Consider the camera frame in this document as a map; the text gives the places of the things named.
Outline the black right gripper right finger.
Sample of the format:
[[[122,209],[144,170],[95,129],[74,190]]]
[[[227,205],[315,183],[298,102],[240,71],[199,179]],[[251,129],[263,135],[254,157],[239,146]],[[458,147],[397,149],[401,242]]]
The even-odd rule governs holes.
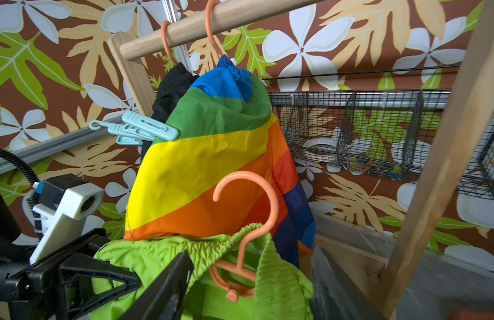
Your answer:
[[[321,247],[312,255],[314,319],[385,319],[337,261]]]

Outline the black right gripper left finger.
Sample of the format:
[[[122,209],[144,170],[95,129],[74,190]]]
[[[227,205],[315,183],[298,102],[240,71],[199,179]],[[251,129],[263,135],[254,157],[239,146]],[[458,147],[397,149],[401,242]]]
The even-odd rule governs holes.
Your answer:
[[[185,251],[177,254],[120,319],[181,319],[183,302],[193,271],[189,253]]]

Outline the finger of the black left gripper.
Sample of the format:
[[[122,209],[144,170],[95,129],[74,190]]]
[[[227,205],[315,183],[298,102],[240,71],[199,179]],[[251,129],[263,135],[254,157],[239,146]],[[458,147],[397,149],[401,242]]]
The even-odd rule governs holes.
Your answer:
[[[60,263],[57,276],[57,319],[79,319],[141,285],[136,273],[83,253]]]

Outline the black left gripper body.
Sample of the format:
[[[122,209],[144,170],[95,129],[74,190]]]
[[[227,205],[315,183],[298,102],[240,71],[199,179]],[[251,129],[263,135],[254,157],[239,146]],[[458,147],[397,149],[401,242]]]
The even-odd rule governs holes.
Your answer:
[[[111,265],[93,257],[107,242],[105,230],[94,229],[33,265],[0,259],[0,303],[10,318],[79,319],[110,302],[110,291],[92,286],[111,276]]]

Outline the orange hanger of green shorts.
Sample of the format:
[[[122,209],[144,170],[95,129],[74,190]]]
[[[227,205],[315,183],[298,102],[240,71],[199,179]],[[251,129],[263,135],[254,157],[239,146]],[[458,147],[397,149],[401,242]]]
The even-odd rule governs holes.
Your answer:
[[[278,197],[276,195],[275,190],[271,186],[271,184],[265,180],[263,177],[260,175],[250,172],[250,171],[237,171],[233,172],[227,176],[225,176],[216,186],[216,189],[213,194],[213,200],[215,202],[218,202],[220,200],[220,196],[222,194],[222,191],[232,181],[236,180],[248,180],[256,183],[259,185],[266,193],[269,199],[269,204],[270,204],[270,214],[268,216],[267,221],[265,224],[261,227],[259,227],[256,230],[253,230],[246,234],[242,240],[240,241],[240,246],[238,250],[238,259],[236,264],[233,264],[229,261],[224,261],[222,259],[219,259],[213,264],[210,269],[210,275],[211,278],[215,281],[216,285],[226,291],[226,298],[231,301],[232,303],[237,303],[240,297],[246,298],[246,299],[253,299],[255,296],[255,289],[254,288],[248,288],[244,287],[238,283],[234,283],[231,281],[225,280],[219,273],[218,269],[223,269],[225,271],[228,271],[230,273],[236,274],[240,277],[246,278],[250,281],[256,281],[257,275],[256,272],[246,269],[244,267],[244,260],[246,256],[246,248],[247,245],[261,237],[269,233],[272,228],[275,226],[276,221],[278,219],[278,212],[279,212],[279,202],[278,202]]]

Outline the lime green shorts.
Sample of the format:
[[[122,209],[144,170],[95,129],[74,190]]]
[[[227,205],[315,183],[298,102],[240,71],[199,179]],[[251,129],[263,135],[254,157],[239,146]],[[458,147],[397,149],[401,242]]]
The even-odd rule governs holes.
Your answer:
[[[136,273],[141,280],[131,292],[89,314],[90,319],[119,319],[177,254],[187,251],[194,271],[184,300],[183,319],[312,319],[309,300],[312,282],[277,253],[269,233],[250,242],[244,265],[257,273],[256,281],[221,271],[221,276],[255,289],[252,299],[237,303],[226,297],[210,276],[209,268],[219,259],[235,263],[242,238],[261,225],[252,223],[234,235],[207,238],[172,236],[143,241],[111,241],[96,259]]]

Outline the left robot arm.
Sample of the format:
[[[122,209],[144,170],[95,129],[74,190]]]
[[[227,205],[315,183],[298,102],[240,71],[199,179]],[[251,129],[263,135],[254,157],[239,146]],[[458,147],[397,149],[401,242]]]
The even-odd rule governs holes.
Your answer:
[[[38,210],[37,245],[18,244],[21,228],[0,194],[0,303],[12,319],[79,319],[136,291],[140,278],[95,258],[106,232],[85,229],[101,205],[104,191],[76,175],[41,181],[25,161],[0,149],[33,188],[31,209]]]

